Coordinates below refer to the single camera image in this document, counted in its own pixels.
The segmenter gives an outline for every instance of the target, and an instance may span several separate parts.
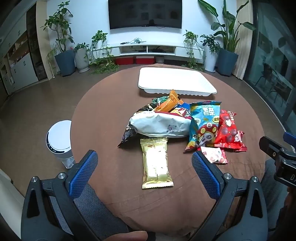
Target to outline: red box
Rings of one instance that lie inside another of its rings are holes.
[[[119,57],[115,59],[115,62],[118,65],[133,64],[133,57]]]
[[[154,64],[154,56],[137,56],[136,64]]]

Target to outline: human hand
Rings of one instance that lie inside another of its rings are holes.
[[[146,241],[148,238],[148,234],[146,231],[135,231],[131,233],[125,234],[115,234],[104,241]]]

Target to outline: orange snack package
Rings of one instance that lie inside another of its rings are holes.
[[[178,97],[178,94],[174,91],[170,91],[168,100],[157,106],[155,112],[170,112],[178,103],[183,104],[184,102]]]

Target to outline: qr code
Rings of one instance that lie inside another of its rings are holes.
[[[177,126],[168,125],[167,132],[175,132],[175,129],[176,129],[176,128],[177,128]]]

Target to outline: blue plant pot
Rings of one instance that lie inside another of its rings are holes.
[[[67,50],[59,53],[55,56],[55,59],[63,77],[71,75],[75,72],[73,50]]]
[[[238,54],[220,49],[217,60],[217,72],[221,75],[230,76],[237,62]]]

